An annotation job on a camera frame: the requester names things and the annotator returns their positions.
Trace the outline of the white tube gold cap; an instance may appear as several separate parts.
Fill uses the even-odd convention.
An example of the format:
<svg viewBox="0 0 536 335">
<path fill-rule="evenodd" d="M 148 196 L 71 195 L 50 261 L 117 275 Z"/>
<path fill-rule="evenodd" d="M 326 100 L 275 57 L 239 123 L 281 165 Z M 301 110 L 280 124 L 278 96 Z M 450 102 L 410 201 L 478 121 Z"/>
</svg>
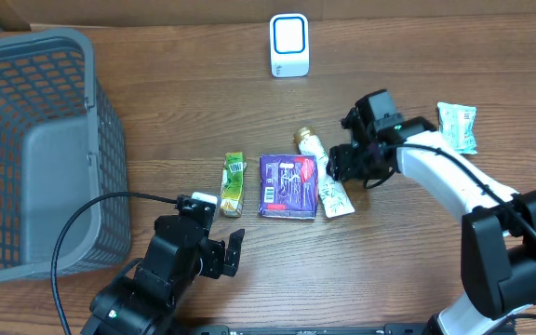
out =
<svg viewBox="0 0 536 335">
<path fill-rule="evenodd" d="M 328 153 L 312 127 L 302 127 L 294 135 L 301 154 L 313 155 L 317 165 L 318 194 L 325 215 L 332 219 L 355 212 L 343 185 L 327 173 Z"/>
</svg>

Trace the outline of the green yellow snack packet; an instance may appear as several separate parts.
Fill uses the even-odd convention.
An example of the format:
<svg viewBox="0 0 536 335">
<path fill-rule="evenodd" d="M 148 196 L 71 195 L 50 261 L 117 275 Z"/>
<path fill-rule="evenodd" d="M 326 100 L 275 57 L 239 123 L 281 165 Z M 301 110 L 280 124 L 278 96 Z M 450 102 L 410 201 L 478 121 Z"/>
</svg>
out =
<svg viewBox="0 0 536 335">
<path fill-rule="evenodd" d="M 243 211 L 244 176 L 247 161 L 242 152 L 227 153 L 221 178 L 221 213 L 239 218 Z"/>
</svg>

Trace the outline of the purple Carefree pad packet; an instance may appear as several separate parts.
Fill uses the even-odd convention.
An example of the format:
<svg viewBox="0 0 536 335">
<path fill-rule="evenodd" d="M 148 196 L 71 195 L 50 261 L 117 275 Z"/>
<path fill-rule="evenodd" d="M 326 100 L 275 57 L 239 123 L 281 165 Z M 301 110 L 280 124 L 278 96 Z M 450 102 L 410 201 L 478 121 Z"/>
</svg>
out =
<svg viewBox="0 0 536 335">
<path fill-rule="evenodd" d="M 260 176 L 262 217 L 315 219 L 318 174 L 313 155 L 264 154 L 260 157 Z"/>
</svg>

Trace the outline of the teal tissue packet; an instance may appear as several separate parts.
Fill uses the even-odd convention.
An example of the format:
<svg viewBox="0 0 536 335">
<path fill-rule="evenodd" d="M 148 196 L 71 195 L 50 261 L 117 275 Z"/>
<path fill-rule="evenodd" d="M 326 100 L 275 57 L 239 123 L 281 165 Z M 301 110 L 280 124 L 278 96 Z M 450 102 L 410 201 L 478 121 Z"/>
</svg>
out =
<svg viewBox="0 0 536 335">
<path fill-rule="evenodd" d="M 477 154 L 473 126 L 476 107 L 439 102 L 439 131 L 446 142 L 459 154 Z"/>
</svg>

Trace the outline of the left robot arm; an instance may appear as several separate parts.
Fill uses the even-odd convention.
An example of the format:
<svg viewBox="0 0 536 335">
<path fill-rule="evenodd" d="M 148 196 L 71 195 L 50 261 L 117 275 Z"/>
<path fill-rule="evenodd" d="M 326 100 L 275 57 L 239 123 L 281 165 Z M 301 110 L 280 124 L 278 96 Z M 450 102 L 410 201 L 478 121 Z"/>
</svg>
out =
<svg viewBox="0 0 536 335">
<path fill-rule="evenodd" d="M 126 265 L 92 300 L 83 334 L 180 334 L 176 305 L 198 276 L 235 276 L 245 231 L 228 242 L 209 238 L 221 199 L 196 192 L 176 200 L 176 215 L 154 221 L 154 236 L 141 259 Z"/>
</svg>

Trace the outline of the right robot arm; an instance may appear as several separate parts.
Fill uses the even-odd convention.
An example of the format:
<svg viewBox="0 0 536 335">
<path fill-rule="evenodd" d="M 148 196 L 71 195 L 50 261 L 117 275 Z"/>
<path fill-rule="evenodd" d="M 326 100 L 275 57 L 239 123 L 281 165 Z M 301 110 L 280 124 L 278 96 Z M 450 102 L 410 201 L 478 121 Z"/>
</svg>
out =
<svg viewBox="0 0 536 335">
<path fill-rule="evenodd" d="M 461 225 L 462 296 L 433 315 L 425 334 L 492 334 L 536 305 L 536 191 L 486 175 L 422 116 L 407 119 L 381 89 L 341 120 L 347 144 L 329 150 L 334 180 L 379 186 L 394 174 L 416 181 Z"/>
</svg>

